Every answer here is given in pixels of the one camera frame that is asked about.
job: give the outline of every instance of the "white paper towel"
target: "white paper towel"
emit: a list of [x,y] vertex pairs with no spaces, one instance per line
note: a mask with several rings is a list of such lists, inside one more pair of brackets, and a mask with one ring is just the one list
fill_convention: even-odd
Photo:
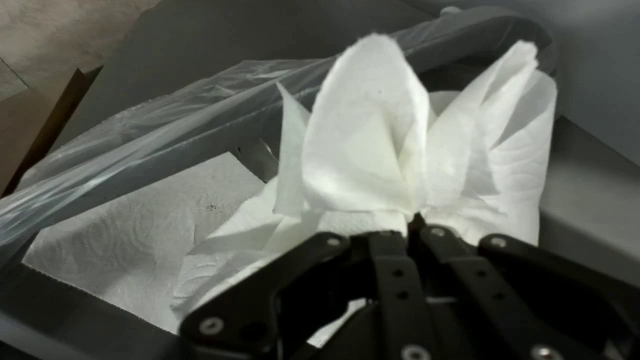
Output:
[[224,155],[41,230],[22,263],[176,333],[183,257],[262,187]]
[[176,310],[317,230],[405,232],[415,213],[470,244],[489,232],[536,244],[555,106],[536,68],[536,49],[517,42],[461,93],[427,94],[392,38],[368,37],[338,59],[310,115],[279,86],[277,178],[185,258]]

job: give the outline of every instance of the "plastic sheet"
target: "plastic sheet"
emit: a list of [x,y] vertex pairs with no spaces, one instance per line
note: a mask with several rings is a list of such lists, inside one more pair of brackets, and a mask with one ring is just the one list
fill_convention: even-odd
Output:
[[[409,56],[432,38],[429,22],[395,35]],[[279,109],[274,85],[298,101],[314,99],[334,59],[242,62],[174,94],[124,111],[36,164],[18,193],[0,200],[0,250],[5,263],[40,229],[87,211],[83,196],[113,176],[176,146],[224,133]]]

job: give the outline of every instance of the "black plastic part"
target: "black plastic part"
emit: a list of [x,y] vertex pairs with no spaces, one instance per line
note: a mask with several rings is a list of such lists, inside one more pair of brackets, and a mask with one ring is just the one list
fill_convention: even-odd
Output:
[[614,342],[624,359],[640,359],[638,288],[504,234],[486,237],[477,257],[500,268],[543,323],[592,351]]
[[424,304],[419,274],[400,238],[371,238],[370,257],[378,283],[384,359],[400,359],[407,346],[419,346],[422,353],[441,359],[435,324]]
[[[193,359],[281,359],[277,319],[283,306],[279,306],[279,292],[347,248],[350,241],[341,237],[317,234],[279,261],[263,266],[181,323],[179,337],[189,342],[185,351]],[[298,310],[287,309],[298,319],[299,310],[307,310],[303,309],[305,304],[290,306],[298,306]],[[224,329],[218,335],[204,335],[201,324],[211,319],[222,320]]]
[[514,360],[529,360],[534,346],[550,346],[562,359],[595,360],[595,353],[545,326],[511,292],[498,270],[484,258],[470,257],[447,263],[466,296],[486,316]]

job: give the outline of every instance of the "paper towel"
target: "paper towel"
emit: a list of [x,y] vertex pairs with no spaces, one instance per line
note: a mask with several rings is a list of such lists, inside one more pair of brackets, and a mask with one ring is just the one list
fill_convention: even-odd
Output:
[[427,94],[392,38],[368,37],[336,61],[311,112],[279,86],[277,178],[185,258],[176,310],[314,232],[405,232],[415,213],[470,244],[489,232],[536,244],[555,104],[536,68],[517,42],[461,93]]
[[224,155],[41,230],[22,263],[176,333],[183,257],[262,187]]

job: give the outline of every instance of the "folded paper towel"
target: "folded paper towel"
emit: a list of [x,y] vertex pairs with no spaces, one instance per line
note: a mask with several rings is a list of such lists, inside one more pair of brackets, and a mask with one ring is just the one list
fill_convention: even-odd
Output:
[[555,86],[536,68],[536,49],[517,42],[461,93],[427,94],[392,38],[368,37],[338,59],[311,112],[279,86],[277,178],[192,250],[174,309],[189,312],[317,230],[405,232],[422,214],[470,244],[489,232],[537,244]]
[[224,155],[38,234],[23,265],[176,333],[183,257],[262,182]]

